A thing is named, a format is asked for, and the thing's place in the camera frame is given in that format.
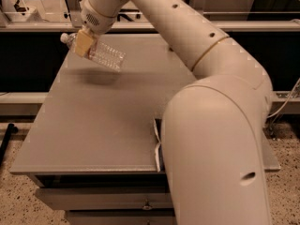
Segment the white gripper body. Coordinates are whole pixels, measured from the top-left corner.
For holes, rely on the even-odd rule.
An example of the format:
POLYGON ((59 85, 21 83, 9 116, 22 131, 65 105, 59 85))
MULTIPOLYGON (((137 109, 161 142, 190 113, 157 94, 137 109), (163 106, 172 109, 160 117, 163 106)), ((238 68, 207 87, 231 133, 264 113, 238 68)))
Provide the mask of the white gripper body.
POLYGON ((85 0, 81 17, 82 24, 93 33, 102 35, 108 32, 122 6, 128 0, 85 0))

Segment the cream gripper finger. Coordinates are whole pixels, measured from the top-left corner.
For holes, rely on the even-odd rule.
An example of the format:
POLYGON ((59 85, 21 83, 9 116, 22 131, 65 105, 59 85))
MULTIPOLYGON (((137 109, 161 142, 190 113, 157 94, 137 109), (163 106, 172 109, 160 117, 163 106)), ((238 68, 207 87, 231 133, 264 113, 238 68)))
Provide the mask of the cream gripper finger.
POLYGON ((80 57, 84 57, 96 40, 95 34, 90 29, 80 29, 75 39, 74 52, 80 57))

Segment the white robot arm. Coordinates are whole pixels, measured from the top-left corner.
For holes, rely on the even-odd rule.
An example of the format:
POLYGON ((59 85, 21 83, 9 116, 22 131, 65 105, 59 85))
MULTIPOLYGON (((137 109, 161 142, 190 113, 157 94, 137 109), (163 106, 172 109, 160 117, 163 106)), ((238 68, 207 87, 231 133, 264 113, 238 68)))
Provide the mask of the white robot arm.
POLYGON ((177 225, 272 225, 262 150, 272 105, 267 72, 182 0, 86 0, 77 54, 112 28, 127 1, 197 79, 172 98, 162 118, 177 225))

